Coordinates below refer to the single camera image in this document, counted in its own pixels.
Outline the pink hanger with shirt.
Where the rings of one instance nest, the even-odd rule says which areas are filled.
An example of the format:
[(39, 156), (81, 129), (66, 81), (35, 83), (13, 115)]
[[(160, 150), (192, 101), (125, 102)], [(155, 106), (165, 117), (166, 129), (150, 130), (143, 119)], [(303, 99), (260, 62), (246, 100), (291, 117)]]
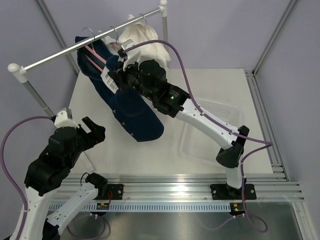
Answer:
[(118, 32), (117, 32), (117, 30), (116, 30), (115, 27), (110, 26), (110, 28), (111, 28), (111, 29), (115, 32), (115, 34), (116, 34), (116, 37), (114, 38), (114, 40), (115, 40), (115, 48), (116, 48), (117, 50), (119, 50), (119, 48), (120, 48), (120, 42), (119, 42)]

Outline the dark blue denim skirt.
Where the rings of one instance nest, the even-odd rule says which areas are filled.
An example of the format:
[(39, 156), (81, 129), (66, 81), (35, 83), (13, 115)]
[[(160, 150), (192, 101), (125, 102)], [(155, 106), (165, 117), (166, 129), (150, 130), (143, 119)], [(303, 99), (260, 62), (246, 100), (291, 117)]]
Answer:
[(119, 61), (100, 39), (77, 50), (77, 64), (93, 84), (96, 92), (112, 110), (115, 119), (137, 142), (153, 141), (162, 136), (164, 126), (154, 111), (133, 89), (111, 90), (101, 75), (106, 68), (116, 69)]

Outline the white shirt garment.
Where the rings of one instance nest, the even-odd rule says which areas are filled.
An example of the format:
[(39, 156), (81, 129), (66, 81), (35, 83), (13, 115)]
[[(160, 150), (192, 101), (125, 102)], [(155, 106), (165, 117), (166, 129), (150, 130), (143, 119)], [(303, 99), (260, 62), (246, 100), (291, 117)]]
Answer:
[(119, 44), (118, 44), (118, 40), (115, 38), (112, 38), (110, 36), (106, 36), (104, 38), (101, 39), (104, 44), (112, 50), (118, 51), (119, 50)]

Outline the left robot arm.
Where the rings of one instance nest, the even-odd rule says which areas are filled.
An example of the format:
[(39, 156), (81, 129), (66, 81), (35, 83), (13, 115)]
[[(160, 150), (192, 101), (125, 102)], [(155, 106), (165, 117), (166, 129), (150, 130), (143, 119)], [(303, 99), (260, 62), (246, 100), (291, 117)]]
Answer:
[(90, 132), (86, 132), (79, 124), (57, 128), (39, 157), (29, 165), (24, 180), (25, 190), (22, 190), (6, 167), (4, 151), (10, 134), (18, 126), (31, 120), (33, 118), (28, 117), (12, 126), (4, 135), (0, 146), (1, 168), (23, 202), (16, 228), (8, 239), (58, 240), (71, 220), (89, 201), (103, 199), (108, 194), (107, 179), (98, 173), (90, 173), (70, 200), (53, 214), (47, 214), (52, 198), (81, 153), (103, 142), (106, 129), (87, 116), (82, 121)]

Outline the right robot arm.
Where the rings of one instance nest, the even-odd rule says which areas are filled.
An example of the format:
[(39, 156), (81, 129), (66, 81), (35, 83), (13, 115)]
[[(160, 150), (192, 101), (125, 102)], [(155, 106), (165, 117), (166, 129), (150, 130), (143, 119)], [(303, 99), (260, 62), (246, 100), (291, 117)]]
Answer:
[(229, 126), (192, 101), (191, 95), (168, 82), (166, 70), (155, 61), (129, 64), (119, 61), (109, 73), (121, 90), (132, 89), (152, 102), (160, 113), (181, 120), (214, 140), (220, 147), (216, 161), (224, 167), (225, 184), (210, 186), (212, 197), (220, 200), (239, 200), (245, 192), (240, 161), (244, 153), (249, 128)]

